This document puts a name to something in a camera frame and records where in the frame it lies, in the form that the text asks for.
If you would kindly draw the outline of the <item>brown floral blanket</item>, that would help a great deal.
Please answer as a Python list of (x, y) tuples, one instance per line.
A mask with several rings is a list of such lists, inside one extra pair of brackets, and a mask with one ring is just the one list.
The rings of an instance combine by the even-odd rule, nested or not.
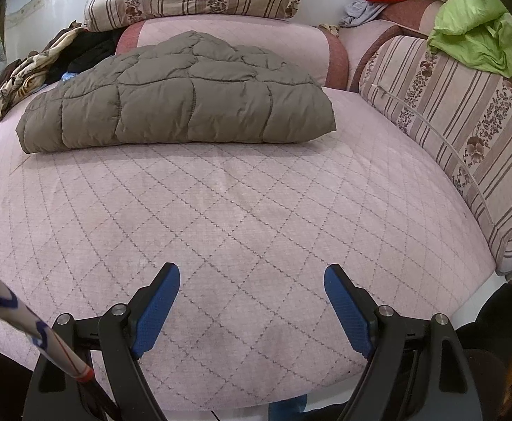
[(0, 76), (0, 120), (10, 107), (23, 101), (45, 83), (50, 67), (58, 60), (61, 52), (84, 30), (81, 23), (73, 21), (43, 51), (30, 52), (25, 60), (17, 60), (5, 69)]

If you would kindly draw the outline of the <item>pink quilted bed mattress cover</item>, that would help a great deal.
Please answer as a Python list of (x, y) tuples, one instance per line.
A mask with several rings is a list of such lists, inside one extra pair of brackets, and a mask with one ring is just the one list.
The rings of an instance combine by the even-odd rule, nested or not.
[(248, 407), (360, 372), (324, 291), (337, 263), (402, 315), (452, 315), (495, 260), (452, 182), (360, 95), (302, 145), (23, 153), (0, 123), (0, 279), (46, 322), (102, 315), (175, 263), (142, 371), (163, 409)]

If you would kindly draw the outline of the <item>striped floral side cushion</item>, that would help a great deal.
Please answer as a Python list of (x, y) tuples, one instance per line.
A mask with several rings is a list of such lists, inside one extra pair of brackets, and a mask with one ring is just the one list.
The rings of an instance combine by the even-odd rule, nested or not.
[(439, 165), (512, 272), (512, 81), (396, 36), (371, 56), (360, 95)]

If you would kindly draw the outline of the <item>black garment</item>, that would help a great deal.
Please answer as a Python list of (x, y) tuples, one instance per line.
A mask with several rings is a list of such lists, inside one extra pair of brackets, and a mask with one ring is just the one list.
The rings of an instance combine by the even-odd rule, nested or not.
[(80, 32), (49, 67), (45, 83), (61, 80), (65, 73), (81, 73), (115, 54), (125, 28), (109, 32)]

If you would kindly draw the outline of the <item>lime green garment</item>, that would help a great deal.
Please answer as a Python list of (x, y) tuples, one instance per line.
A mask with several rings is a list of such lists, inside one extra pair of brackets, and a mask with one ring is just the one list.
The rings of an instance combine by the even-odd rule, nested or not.
[(512, 78), (512, 15), (500, 0), (448, 0), (427, 45), (466, 67)]

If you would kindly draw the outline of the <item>olive green puffer jacket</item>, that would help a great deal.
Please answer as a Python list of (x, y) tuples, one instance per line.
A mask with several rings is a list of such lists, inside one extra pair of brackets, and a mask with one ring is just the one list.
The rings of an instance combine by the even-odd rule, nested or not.
[(112, 56), (32, 100), (23, 152), (173, 142), (309, 142), (334, 131), (333, 106), (273, 51), (184, 32)]

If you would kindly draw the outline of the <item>pink rolled quilt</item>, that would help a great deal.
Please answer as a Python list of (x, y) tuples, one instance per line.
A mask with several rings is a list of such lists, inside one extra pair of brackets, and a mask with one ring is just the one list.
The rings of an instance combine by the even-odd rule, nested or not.
[(268, 49), (305, 69), (325, 87), (347, 88), (348, 55), (336, 36), (320, 28), (276, 19), (222, 14), (150, 19), (126, 28), (116, 52), (123, 54), (134, 48), (159, 44), (190, 31), (208, 33), (232, 46)]

